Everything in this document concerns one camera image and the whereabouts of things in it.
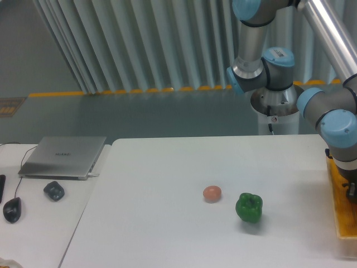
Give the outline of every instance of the wall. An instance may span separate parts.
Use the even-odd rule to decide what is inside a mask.
[[[31,0],[0,3],[0,98],[80,90]]]

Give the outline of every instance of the egg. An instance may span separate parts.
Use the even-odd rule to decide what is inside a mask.
[[[217,202],[222,195],[222,190],[218,186],[208,186],[203,191],[203,196],[210,202]]]

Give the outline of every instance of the silver metal tube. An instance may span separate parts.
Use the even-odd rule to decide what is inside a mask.
[[[238,57],[233,71],[241,78],[252,79],[263,71],[262,57],[267,27],[248,27],[242,24],[239,34]]]
[[[319,37],[325,53],[344,82],[357,74],[357,49],[346,27],[327,0],[300,2],[299,10]]]

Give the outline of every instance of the silver laptop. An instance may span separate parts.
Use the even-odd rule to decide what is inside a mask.
[[[106,137],[44,137],[18,172],[27,178],[86,180]]]

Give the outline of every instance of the white table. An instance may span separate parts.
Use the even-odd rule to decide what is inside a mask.
[[[325,147],[318,135],[118,140],[61,267],[356,267],[356,244],[336,237]],[[218,203],[204,202],[209,185]],[[236,215],[243,192],[263,198],[256,225]]]
[[[6,176],[0,205],[0,257],[13,259],[24,268],[59,267],[97,178],[87,181],[58,180],[65,189],[65,196],[58,202],[51,201],[43,191],[53,180],[22,179],[17,191],[22,200],[22,214],[18,222],[8,223],[2,213],[3,206],[14,197],[20,180],[17,173],[21,160],[25,152],[34,146],[0,147],[0,173]],[[109,145],[103,148],[93,174],[100,173],[109,150]]]

